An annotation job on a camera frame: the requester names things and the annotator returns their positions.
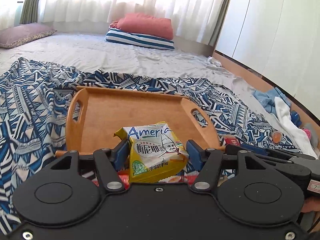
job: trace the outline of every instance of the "wooden tray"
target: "wooden tray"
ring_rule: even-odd
[[[207,114],[187,97],[131,90],[81,87],[72,99],[66,123],[67,150],[92,154],[100,148],[114,148],[113,134],[122,127],[150,125],[165,121],[184,146],[189,139],[203,149],[220,149],[220,141]],[[73,120],[76,103],[78,120]],[[198,110],[208,126],[201,127],[192,113]]]

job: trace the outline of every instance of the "pink object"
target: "pink object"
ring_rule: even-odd
[[[309,140],[311,139],[311,131],[308,129],[303,129],[303,131],[305,131],[305,133],[307,134]]]
[[[0,48],[12,49],[51,34],[56,30],[44,24],[23,24],[0,31]]]
[[[171,20],[167,18],[155,18],[143,13],[128,13],[120,19],[117,29],[127,33],[143,33],[173,39]]]

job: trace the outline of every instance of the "wardrobe door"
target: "wardrobe door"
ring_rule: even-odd
[[[247,12],[249,0],[230,0],[219,36],[217,51],[232,57]]]
[[[307,68],[301,72],[301,80],[295,98],[320,119],[320,0],[318,4],[317,32],[307,60]]]
[[[250,0],[233,59],[262,73],[276,36],[284,0]]]
[[[262,74],[295,95],[318,25],[318,0],[284,0],[278,30]]]

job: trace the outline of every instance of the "chef hat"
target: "chef hat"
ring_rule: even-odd
[[[165,134],[161,134],[161,141],[162,145],[165,145],[166,143],[174,143],[168,136]]]

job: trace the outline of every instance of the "striped pillow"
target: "striped pillow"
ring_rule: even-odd
[[[113,43],[137,45],[147,48],[174,50],[173,41],[149,34],[126,33],[117,28],[110,28],[105,40]]]

